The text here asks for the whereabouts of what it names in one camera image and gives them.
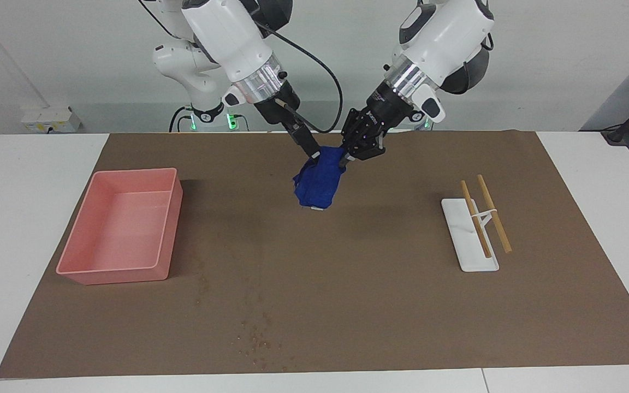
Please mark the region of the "blue towel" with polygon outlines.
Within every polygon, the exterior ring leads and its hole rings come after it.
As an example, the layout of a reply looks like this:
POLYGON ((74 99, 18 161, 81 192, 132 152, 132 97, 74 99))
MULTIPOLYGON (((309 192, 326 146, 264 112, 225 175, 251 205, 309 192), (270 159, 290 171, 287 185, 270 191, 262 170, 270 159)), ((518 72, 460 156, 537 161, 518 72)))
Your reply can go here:
POLYGON ((299 205, 316 210, 328 209, 339 188, 346 168, 340 166, 345 150, 341 147, 322 146, 315 159, 308 159, 295 174, 294 194, 299 205))

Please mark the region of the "brown table mat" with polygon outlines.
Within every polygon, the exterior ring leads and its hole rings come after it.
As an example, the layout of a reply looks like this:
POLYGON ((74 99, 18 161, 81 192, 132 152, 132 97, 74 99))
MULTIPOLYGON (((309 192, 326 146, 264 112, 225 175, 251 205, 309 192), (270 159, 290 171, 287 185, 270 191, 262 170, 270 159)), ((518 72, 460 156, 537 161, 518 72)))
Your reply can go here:
POLYGON ((175 168, 168 278, 85 286, 63 234, 0 378, 629 364, 629 293, 537 134, 407 132, 302 208, 285 134, 115 134, 95 171, 175 168), (513 252, 463 272, 441 207, 484 176, 513 252))

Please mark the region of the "white rack with wooden rods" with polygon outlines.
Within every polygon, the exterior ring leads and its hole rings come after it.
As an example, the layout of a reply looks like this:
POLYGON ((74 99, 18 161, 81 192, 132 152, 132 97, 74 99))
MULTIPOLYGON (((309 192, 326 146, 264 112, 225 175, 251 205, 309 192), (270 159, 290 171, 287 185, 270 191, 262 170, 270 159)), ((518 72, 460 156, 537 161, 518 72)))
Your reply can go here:
POLYGON ((500 266, 487 225, 491 222, 494 224, 504 253, 513 252, 513 247, 484 176, 478 174, 477 181, 486 204, 485 211, 478 209, 465 181, 461 181, 462 198, 442 199, 440 204, 461 270, 496 272, 500 266))

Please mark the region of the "pink plastic bin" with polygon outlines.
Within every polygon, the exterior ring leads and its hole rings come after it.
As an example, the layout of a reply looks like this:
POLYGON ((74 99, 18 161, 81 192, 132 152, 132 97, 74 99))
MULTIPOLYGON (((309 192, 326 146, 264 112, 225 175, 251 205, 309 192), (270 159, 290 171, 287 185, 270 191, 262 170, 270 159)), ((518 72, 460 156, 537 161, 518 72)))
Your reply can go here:
POLYGON ((168 278, 182 197, 175 168, 95 172, 56 273, 84 285, 168 278))

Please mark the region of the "white wall socket box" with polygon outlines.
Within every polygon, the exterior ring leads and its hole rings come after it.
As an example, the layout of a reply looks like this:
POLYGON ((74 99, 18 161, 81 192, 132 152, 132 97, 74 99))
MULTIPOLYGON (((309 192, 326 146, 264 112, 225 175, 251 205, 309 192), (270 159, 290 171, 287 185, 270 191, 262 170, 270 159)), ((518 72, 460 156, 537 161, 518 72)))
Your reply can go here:
POLYGON ((80 117, 71 107, 28 110, 20 119, 25 130, 33 133, 76 133, 81 127, 80 117))

